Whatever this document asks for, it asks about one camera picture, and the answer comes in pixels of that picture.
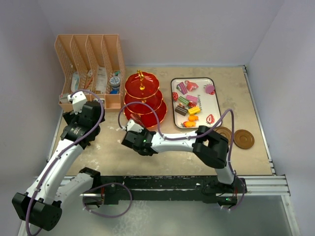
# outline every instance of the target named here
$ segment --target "wooden disc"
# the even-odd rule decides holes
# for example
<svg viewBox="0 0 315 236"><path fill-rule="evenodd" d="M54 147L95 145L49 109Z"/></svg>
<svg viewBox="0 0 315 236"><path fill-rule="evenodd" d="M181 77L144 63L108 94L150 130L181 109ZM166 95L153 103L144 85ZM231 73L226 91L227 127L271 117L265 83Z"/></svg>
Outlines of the wooden disc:
<svg viewBox="0 0 315 236"><path fill-rule="evenodd" d="M255 139L249 131L240 129L234 133L234 143L239 148L249 149L254 145Z"/></svg>
<svg viewBox="0 0 315 236"><path fill-rule="evenodd" d="M223 137L228 139L228 143L231 142L232 132L226 127L220 126L218 128L215 128L215 131L219 134L221 134Z"/></svg>

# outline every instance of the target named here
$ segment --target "wooden organizer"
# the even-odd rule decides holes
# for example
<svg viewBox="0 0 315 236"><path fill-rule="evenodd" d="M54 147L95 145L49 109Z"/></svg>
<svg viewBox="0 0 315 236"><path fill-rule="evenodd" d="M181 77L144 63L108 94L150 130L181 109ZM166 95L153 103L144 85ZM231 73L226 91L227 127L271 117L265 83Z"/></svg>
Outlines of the wooden organizer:
<svg viewBox="0 0 315 236"><path fill-rule="evenodd" d="M88 83L87 73L91 69L93 80L88 89L104 99L107 112L117 112L124 104L126 69L118 34L61 34L55 42L55 49L63 68L65 83L62 94L71 93L72 75L78 71L80 83L78 89L84 89ZM99 94L95 90L98 67L105 67L107 74L106 93ZM118 94L110 94L109 79L115 71L121 73L121 86ZM72 109L70 103L59 105L65 112Z"/></svg>

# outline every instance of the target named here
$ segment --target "white tray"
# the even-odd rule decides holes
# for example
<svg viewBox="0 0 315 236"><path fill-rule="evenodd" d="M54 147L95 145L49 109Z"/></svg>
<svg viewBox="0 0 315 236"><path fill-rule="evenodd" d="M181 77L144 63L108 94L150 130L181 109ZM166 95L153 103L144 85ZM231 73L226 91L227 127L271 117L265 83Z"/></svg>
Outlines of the white tray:
<svg viewBox="0 0 315 236"><path fill-rule="evenodd" d="M180 82L185 83L186 80L196 83L199 86L199 88L197 88L195 91L192 91L192 92L188 91L188 93L183 95L178 89L176 89L176 86ZM184 127L182 124L185 121L188 121L189 114L187 113L186 116L182 116L181 114L175 112L175 108L177 107L179 102L173 101L174 123L177 127L179 127L180 129L194 129L194 128L196 129L200 125L212 127L215 124L215 122L217 122L217 120L221 117L221 112L219 109L219 104L218 104L218 99L217 99L217 93L215 92L213 95L210 95L210 94L205 92L204 86L206 86L208 84L215 86L213 80L208 78L208 77L175 78L171 81L172 94L173 94L173 92L177 92L178 97L183 96L184 98L186 98L186 95L198 97L199 100L198 100L197 106L200 107L200 109L201 109L200 113L195 114L196 116L199 117L199 120L196 121L196 127L187 128L187 127ZM206 119L210 114L213 115L214 122L209 124Z"/></svg>

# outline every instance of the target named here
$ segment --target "beige tabletop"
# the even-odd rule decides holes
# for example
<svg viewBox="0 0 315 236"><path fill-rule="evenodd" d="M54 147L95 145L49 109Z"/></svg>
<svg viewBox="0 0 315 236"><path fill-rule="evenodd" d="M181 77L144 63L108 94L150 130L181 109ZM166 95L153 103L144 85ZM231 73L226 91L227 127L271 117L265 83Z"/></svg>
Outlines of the beige tabletop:
<svg viewBox="0 0 315 236"><path fill-rule="evenodd" d="M235 114L235 130L250 131L255 143L248 150L233 145L232 166L239 175L271 175L263 137L246 78L241 67L127 67L127 76L137 69L151 72L160 81L160 90L168 112L161 124L162 133L184 132L173 123L170 82L176 77L210 77L213 79L221 113L232 108ZM215 175L214 169L204 165L197 156L189 152L163 152L153 156L140 156L120 144L125 132L119 129L118 113L106 113L100 134L75 160L67 175L75 176L83 167L101 172L102 175ZM121 122L127 120L122 115ZM62 119L56 143L66 123ZM231 118L227 115L223 126L231 129Z"/></svg>

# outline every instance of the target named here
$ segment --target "white wall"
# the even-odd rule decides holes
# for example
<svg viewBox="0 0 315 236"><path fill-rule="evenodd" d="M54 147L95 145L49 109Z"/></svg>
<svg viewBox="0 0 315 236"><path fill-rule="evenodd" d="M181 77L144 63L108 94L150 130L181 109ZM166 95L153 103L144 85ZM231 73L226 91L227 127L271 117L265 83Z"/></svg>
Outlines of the white wall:
<svg viewBox="0 0 315 236"><path fill-rule="evenodd" d="M61 112L64 77L54 40L36 1L1 1L1 235L17 235L20 220L12 197L24 192L44 167Z"/></svg>
<svg viewBox="0 0 315 236"><path fill-rule="evenodd" d="M286 174L304 236L315 224L315 1L285 1L249 64L277 174Z"/></svg>
<svg viewBox="0 0 315 236"><path fill-rule="evenodd" d="M119 33L126 64L246 64L283 0L38 0L55 34Z"/></svg>

